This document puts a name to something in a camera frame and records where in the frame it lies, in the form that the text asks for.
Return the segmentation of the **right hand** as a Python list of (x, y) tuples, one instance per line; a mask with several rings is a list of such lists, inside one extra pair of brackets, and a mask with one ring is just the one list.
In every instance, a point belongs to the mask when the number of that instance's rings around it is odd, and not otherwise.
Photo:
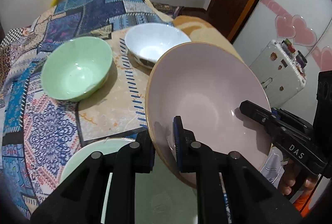
[[(279, 181), (278, 189), (283, 195), (289, 195), (296, 183), (298, 174), (300, 173), (300, 167), (294, 163), (292, 160), (289, 160), (288, 163), (284, 166), (284, 173)], [(303, 195), (310, 194), (318, 181), (317, 176), (310, 176), (306, 178), (302, 184)]]

